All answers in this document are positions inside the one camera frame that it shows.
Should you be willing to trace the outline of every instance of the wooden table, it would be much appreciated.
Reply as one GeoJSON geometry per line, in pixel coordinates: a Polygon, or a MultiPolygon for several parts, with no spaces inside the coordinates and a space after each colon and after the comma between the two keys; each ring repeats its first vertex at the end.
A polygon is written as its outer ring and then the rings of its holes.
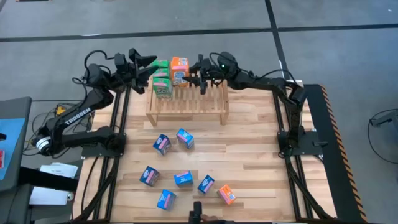
{"type": "MultiPolygon", "coordinates": [[[[294,220],[285,162],[277,155],[278,124],[272,92],[229,88],[228,94],[229,118],[224,126],[220,125],[217,115],[180,115],[160,117],[157,127],[152,127],[147,119],[146,95],[131,94],[125,130],[127,146],[119,165],[112,222],[187,222],[188,211],[192,210],[196,200],[202,202],[204,214],[227,220],[294,220]],[[180,128],[194,136],[193,150],[188,151],[178,145],[175,135],[180,128]],[[173,144],[164,157],[152,148],[159,134],[166,134],[173,144]],[[161,173],[155,187],[139,182],[147,166],[161,173]],[[173,175],[185,170],[192,172],[194,185],[178,188],[173,175]],[[197,186],[207,174],[215,179],[215,184],[206,195],[201,195],[197,186]],[[216,194],[217,188],[224,184],[228,184],[237,197],[230,206],[216,194]],[[171,211],[156,207],[162,189],[177,194],[171,211]]],[[[96,111],[93,128],[109,125],[112,108],[111,105],[96,111]]],[[[306,129],[313,128],[307,104],[303,110],[303,125],[306,129]]],[[[302,156],[302,160],[309,191],[325,211],[335,217],[323,164],[314,156],[302,156]]],[[[93,161],[86,159],[83,164],[73,206],[75,217],[80,214],[81,195],[93,161]]],[[[85,206],[97,190],[101,166],[100,158],[88,184],[85,206]]],[[[302,194],[299,189],[297,192],[304,217],[302,194]]],[[[107,193],[104,198],[100,217],[104,217],[107,193]]]]}

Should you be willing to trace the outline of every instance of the warning stripe tape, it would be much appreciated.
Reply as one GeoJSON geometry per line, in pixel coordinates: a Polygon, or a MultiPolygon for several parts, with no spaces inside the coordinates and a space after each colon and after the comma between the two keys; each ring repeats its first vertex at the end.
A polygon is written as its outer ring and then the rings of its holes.
{"type": "Polygon", "coordinates": [[[333,110],[331,109],[331,104],[330,104],[330,101],[329,101],[328,93],[326,92],[326,88],[323,85],[320,85],[320,86],[321,86],[321,89],[322,89],[322,92],[323,92],[323,97],[325,98],[326,107],[327,107],[328,112],[329,112],[331,125],[333,126],[333,130],[335,131],[335,136],[336,136],[336,139],[337,139],[338,148],[340,150],[341,157],[342,157],[343,162],[345,164],[345,168],[346,168],[346,171],[347,171],[347,176],[349,178],[349,182],[350,182],[351,187],[353,189],[355,201],[356,201],[356,203],[358,205],[358,210],[359,210],[359,212],[361,214],[361,218],[363,219],[363,221],[367,223],[368,222],[368,218],[366,217],[365,210],[363,209],[363,206],[362,206],[361,197],[359,196],[358,189],[357,189],[355,181],[354,181],[353,171],[351,170],[351,166],[348,163],[347,154],[346,154],[346,151],[345,151],[344,146],[343,146],[343,141],[341,140],[340,132],[339,132],[339,130],[337,128],[337,122],[336,122],[335,116],[333,115],[333,110]]]}

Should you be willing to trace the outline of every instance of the small box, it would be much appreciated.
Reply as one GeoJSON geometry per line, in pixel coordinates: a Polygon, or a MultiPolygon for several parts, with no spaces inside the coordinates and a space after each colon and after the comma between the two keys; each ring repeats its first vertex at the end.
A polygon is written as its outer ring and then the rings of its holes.
{"type": "Polygon", "coordinates": [[[156,149],[156,151],[159,154],[164,156],[167,153],[167,151],[172,147],[172,144],[170,142],[169,137],[167,137],[164,134],[161,134],[159,138],[157,138],[153,147],[156,149]]]}
{"type": "Polygon", "coordinates": [[[184,143],[187,149],[190,149],[193,146],[193,136],[184,129],[180,129],[177,132],[177,139],[179,142],[184,143]]]}
{"type": "Polygon", "coordinates": [[[189,76],[189,63],[187,58],[173,57],[170,64],[170,77],[174,86],[188,86],[182,77],[189,76]]]}
{"type": "Polygon", "coordinates": [[[159,68],[169,68],[169,61],[168,60],[155,60],[152,62],[151,66],[158,66],[159,68]]]}
{"type": "Polygon", "coordinates": [[[157,202],[157,207],[164,210],[170,210],[173,207],[175,198],[176,195],[173,192],[169,190],[163,190],[162,195],[160,195],[160,199],[157,202]]]}
{"type": "Polygon", "coordinates": [[[158,98],[171,98],[173,95],[173,86],[168,78],[154,77],[153,87],[158,98]]]}
{"type": "Polygon", "coordinates": [[[154,168],[147,166],[139,181],[153,187],[156,180],[159,178],[160,173],[154,168]]]}
{"type": "Polygon", "coordinates": [[[228,187],[228,185],[224,185],[217,191],[217,193],[227,205],[231,205],[236,199],[235,195],[232,194],[232,190],[230,189],[230,187],[228,187]]]}
{"type": "Polygon", "coordinates": [[[6,152],[0,150],[0,169],[4,167],[4,160],[6,158],[6,152]]]}
{"type": "Polygon", "coordinates": [[[211,178],[209,175],[207,175],[205,179],[200,183],[198,190],[205,194],[213,184],[214,184],[214,179],[211,178]]]}
{"type": "Polygon", "coordinates": [[[179,187],[184,186],[184,185],[193,184],[193,178],[192,178],[191,171],[186,171],[182,174],[174,175],[174,180],[175,180],[175,184],[177,184],[177,186],[179,186],[179,187]]]}
{"type": "Polygon", "coordinates": [[[153,77],[170,78],[170,71],[168,68],[160,68],[154,72],[153,77]]]}

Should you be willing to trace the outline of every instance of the gray floor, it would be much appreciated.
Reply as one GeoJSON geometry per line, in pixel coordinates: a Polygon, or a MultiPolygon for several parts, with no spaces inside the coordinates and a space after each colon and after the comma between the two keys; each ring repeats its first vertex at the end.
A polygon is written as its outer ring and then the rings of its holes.
{"type": "MultiPolygon", "coordinates": [[[[278,27],[347,26],[398,21],[395,0],[272,0],[278,27]]],[[[0,37],[112,34],[165,30],[270,27],[262,0],[8,0],[0,12],[0,37]]],[[[369,147],[368,119],[396,108],[398,90],[398,29],[334,30],[280,33],[287,65],[296,79],[326,86],[351,168],[370,222],[395,223],[398,208],[397,165],[380,160],[369,147]]],[[[30,122],[62,100],[83,97],[71,77],[83,75],[87,52],[141,54],[160,58],[227,50],[239,65],[255,73],[279,68],[271,33],[216,34],[125,39],[62,40],[0,43],[0,100],[31,96],[30,122]]],[[[91,62],[103,63],[101,56],[91,62]]],[[[398,161],[397,133],[387,124],[371,130],[375,148],[398,161]]],[[[79,160],[80,150],[62,162],[79,160]]],[[[52,160],[25,157],[22,163],[39,167],[52,160]]]]}

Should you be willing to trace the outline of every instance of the blue box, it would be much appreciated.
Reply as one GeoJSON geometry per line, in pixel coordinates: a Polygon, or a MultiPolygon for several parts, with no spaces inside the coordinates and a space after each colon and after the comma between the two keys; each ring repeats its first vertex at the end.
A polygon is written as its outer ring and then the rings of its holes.
{"type": "Polygon", "coordinates": [[[154,168],[147,166],[139,181],[153,187],[156,180],[159,178],[160,173],[154,168]]]}
{"type": "Polygon", "coordinates": [[[164,134],[161,134],[159,138],[157,138],[154,148],[158,153],[162,156],[166,154],[166,152],[172,147],[169,137],[164,134]]]}
{"type": "Polygon", "coordinates": [[[173,192],[169,190],[163,190],[162,195],[160,195],[160,199],[157,202],[157,207],[164,210],[170,210],[173,207],[175,198],[176,195],[173,192]]]}
{"type": "Polygon", "coordinates": [[[191,171],[186,171],[182,174],[174,175],[174,180],[175,180],[175,184],[177,184],[177,186],[179,186],[179,187],[188,185],[188,184],[193,184],[193,178],[192,178],[191,171]]]}
{"type": "Polygon", "coordinates": [[[214,179],[211,178],[209,175],[207,175],[205,179],[200,183],[198,190],[205,194],[213,184],[214,184],[214,179]]]}
{"type": "Polygon", "coordinates": [[[177,132],[177,139],[179,142],[184,143],[187,149],[193,146],[193,136],[184,129],[180,129],[177,132]]]}

